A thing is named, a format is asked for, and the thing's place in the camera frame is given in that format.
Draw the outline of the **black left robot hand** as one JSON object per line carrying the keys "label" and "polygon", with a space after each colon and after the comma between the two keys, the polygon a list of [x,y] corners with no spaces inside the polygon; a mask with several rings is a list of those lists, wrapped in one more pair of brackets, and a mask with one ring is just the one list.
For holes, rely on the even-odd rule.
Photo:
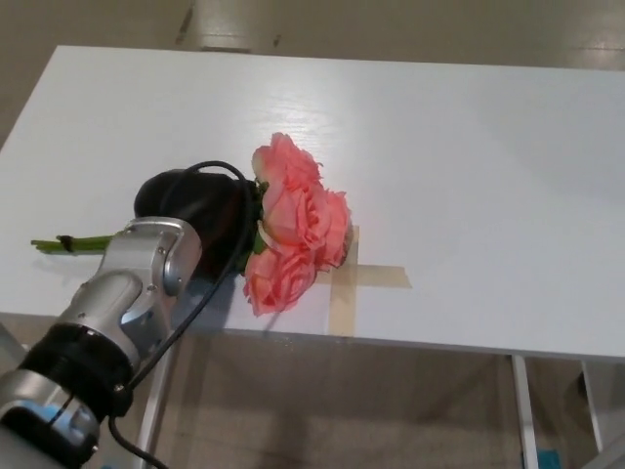
{"label": "black left robot hand", "polygon": [[253,222],[248,226],[244,248],[232,270],[244,270],[252,251],[261,214],[261,191],[253,181],[244,182],[226,174],[168,170],[148,179],[134,200],[137,218],[169,217],[188,222],[198,233],[202,256],[195,275],[218,279],[245,227],[245,193],[250,192]]}

